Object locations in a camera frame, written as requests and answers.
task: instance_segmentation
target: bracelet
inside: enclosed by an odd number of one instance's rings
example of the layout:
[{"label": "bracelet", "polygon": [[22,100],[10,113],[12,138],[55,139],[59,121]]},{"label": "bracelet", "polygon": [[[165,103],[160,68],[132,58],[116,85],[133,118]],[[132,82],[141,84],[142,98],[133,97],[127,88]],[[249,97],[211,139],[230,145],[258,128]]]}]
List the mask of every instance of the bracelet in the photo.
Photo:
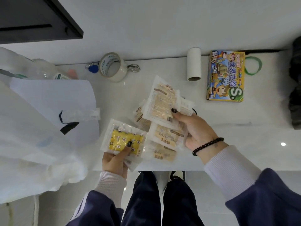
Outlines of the bracelet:
[{"label": "bracelet", "polygon": [[210,141],[210,142],[204,144],[203,146],[198,147],[197,149],[195,149],[195,150],[192,152],[192,154],[193,154],[194,156],[197,156],[197,152],[198,152],[198,151],[200,151],[200,150],[204,149],[205,147],[208,147],[208,146],[210,146],[210,145],[212,145],[212,144],[215,144],[215,143],[217,143],[217,142],[220,142],[220,141],[224,141],[224,138],[220,137],[220,138],[217,138],[217,139],[215,139],[215,140],[212,140],[212,141]]}]

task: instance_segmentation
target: leg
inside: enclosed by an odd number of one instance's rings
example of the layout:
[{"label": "leg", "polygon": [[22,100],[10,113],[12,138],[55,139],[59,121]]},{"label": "leg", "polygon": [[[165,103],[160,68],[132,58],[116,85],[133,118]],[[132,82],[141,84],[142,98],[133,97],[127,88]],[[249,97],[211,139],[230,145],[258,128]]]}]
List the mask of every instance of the leg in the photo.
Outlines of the leg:
[{"label": "leg", "polygon": [[201,221],[194,194],[186,184],[185,177],[170,176],[171,181],[168,182],[164,197],[164,213],[162,225],[197,225],[204,226]]},{"label": "leg", "polygon": [[159,190],[151,171],[142,171],[138,176],[121,225],[161,225]]}]

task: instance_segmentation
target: navy blue sleeve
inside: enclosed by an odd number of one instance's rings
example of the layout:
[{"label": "navy blue sleeve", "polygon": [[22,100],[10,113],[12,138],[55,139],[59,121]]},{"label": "navy blue sleeve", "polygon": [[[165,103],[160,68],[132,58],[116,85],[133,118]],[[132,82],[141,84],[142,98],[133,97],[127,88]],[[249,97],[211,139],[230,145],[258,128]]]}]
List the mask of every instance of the navy blue sleeve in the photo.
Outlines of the navy blue sleeve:
[{"label": "navy blue sleeve", "polygon": [[301,225],[301,196],[291,191],[272,169],[255,184],[226,202],[241,226]]},{"label": "navy blue sleeve", "polygon": [[123,209],[95,190],[85,195],[66,226],[120,226]]}]

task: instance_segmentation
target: hand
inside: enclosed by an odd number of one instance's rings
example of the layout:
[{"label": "hand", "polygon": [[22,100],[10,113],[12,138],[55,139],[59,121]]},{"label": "hand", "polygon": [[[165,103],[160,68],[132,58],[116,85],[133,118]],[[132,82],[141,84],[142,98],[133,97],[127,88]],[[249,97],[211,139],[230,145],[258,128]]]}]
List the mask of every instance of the hand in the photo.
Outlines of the hand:
[{"label": "hand", "polygon": [[[186,116],[178,112],[176,109],[172,109],[172,112],[174,118],[186,124],[187,129],[191,134],[191,136],[187,137],[185,143],[191,151],[218,138],[212,127],[210,127],[205,120],[196,114],[193,114],[192,116]],[[203,163],[206,164],[212,157],[214,157],[227,146],[228,144],[224,142],[218,142],[198,151],[197,155],[201,158]]]},{"label": "hand", "polygon": [[131,144],[132,144],[132,142],[129,141],[127,146],[121,152],[119,152],[118,155],[104,152],[103,158],[102,158],[102,170],[111,172],[113,174],[120,175],[124,179],[126,179],[126,177],[128,175],[128,167],[123,162],[123,160],[128,154],[130,154]]}]

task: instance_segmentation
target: green ring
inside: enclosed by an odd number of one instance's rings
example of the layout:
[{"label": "green ring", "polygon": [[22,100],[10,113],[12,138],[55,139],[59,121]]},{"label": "green ring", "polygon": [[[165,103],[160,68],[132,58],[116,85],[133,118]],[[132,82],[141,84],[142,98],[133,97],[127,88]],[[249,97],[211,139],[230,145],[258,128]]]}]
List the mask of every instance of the green ring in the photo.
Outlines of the green ring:
[{"label": "green ring", "polygon": [[248,57],[245,57],[245,60],[246,60],[246,59],[253,59],[253,60],[256,60],[256,61],[258,62],[258,64],[259,64],[259,68],[258,68],[258,70],[257,70],[255,73],[249,73],[249,72],[247,71],[246,67],[245,67],[245,73],[246,73],[246,74],[252,76],[252,75],[257,74],[258,72],[260,72],[260,70],[261,70],[261,68],[262,68],[262,61],[261,61],[259,58],[255,57],[255,56],[248,56]]}]

